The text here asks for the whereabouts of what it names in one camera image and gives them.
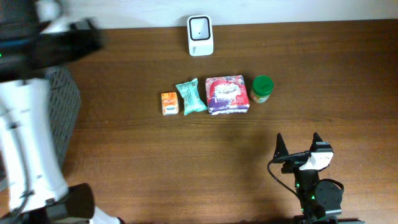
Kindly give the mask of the green lid jar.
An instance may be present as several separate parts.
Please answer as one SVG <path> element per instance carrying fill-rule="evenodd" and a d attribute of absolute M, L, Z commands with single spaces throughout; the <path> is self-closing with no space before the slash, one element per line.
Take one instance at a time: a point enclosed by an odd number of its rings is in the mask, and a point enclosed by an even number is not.
<path fill-rule="evenodd" d="M 274 89 L 274 82 L 268 76 L 257 76 L 252 83 L 250 98 L 255 103 L 265 103 Z"/>

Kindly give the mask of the red purple tissue package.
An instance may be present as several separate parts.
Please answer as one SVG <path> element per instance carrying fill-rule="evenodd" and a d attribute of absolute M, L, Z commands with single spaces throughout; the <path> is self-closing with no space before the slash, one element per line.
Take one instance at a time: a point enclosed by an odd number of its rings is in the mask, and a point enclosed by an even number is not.
<path fill-rule="evenodd" d="M 205 89 L 210 115 L 246 113 L 250 107 L 242 75 L 207 78 Z"/>

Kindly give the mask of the teal wet wipes pack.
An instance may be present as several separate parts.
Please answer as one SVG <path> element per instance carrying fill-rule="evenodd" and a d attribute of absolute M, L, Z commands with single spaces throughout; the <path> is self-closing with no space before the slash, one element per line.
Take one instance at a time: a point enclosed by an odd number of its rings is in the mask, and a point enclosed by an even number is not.
<path fill-rule="evenodd" d="M 192 112 L 201 112 L 207 110 L 207 106 L 202 102 L 198 92 L 198 79 L 194 78 L 192 81 L 177 84 L 176 88 L 183 98 L 184 115 Z"/>

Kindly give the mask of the orange tissue pack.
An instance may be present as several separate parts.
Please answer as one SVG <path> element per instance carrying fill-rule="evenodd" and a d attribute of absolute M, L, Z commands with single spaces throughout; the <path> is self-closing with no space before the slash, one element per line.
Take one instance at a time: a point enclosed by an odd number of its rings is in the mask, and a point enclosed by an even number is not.
<path fill-rule="evenodd" d="M 178 98 L 176 92 L 168 92 L 161 94 L 162 114 L 176 115 L 179 112 Z"/>

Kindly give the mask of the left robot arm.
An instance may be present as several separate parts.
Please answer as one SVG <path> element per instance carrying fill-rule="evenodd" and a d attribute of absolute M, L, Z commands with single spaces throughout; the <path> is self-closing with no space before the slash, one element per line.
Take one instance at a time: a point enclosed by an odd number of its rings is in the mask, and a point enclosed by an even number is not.
<path fill-rule="evenodd" d="M 69 186 L 50 128 L 49 67 L 101 49 L 91 19 L 47 33 L 37 1 L 1 2 L 1 155 L 9 186 L 2 223 L 121 223 L 95 205 L 91 187 Z"/>

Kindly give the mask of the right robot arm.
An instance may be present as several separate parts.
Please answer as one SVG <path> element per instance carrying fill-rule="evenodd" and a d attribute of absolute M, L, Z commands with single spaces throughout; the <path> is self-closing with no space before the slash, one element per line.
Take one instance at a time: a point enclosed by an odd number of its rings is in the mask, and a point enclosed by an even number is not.
<path fill-rule="evenodd" d="M 319 177 L 319 173 L 330 165 L 333 155 L 331 144 L 323 141 L 318 133 L 313 134 L 309 150 L 295 154 L 288 152 L 282 135 L 277 134 L 274 155 L 267 164 L 267 171 L 299 200 L 302 214 L 294 216 L 293 223 L 338 223 L 344 185 L 337 180 Z M 281 173 L 294 175 L 294 188 L 272 173 L 272 164 L 282 164 Z"/>

